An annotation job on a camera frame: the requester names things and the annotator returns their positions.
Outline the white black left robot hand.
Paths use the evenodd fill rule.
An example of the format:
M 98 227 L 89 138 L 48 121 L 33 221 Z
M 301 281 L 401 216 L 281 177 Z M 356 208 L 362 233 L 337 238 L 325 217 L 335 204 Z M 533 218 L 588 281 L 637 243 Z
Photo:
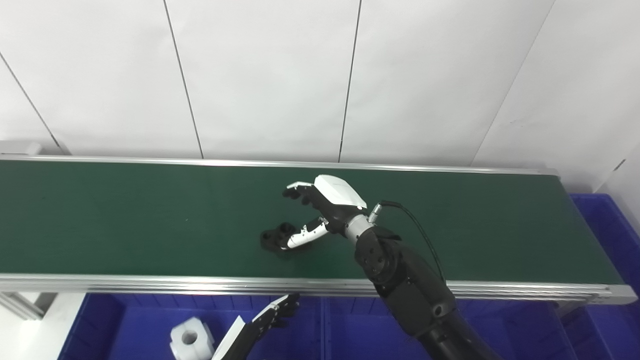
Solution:
M 250 322 L 238 316 L 224 335 L 212 356 L 213 360 L 246 360 L 251 350 L 273 328 L 288 326 L 298 308 L 300 294 L 293 292 L 265 306 Z

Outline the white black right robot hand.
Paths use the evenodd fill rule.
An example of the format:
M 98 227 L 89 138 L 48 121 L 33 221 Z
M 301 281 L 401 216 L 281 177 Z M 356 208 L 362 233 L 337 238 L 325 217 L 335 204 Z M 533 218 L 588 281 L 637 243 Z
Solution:
M 318 218 L 301 228 L 283 223 L 279 227 L 278 248 L 302 247 L 327 234 L 338 234 L 356 244 L 359 237 L 372 228 L 365 200 L 345 180 L 320 174 L 312 183 L 297 181 L 282 192 L 284 198 L 301 199 L 302 205 L 318 210 Z

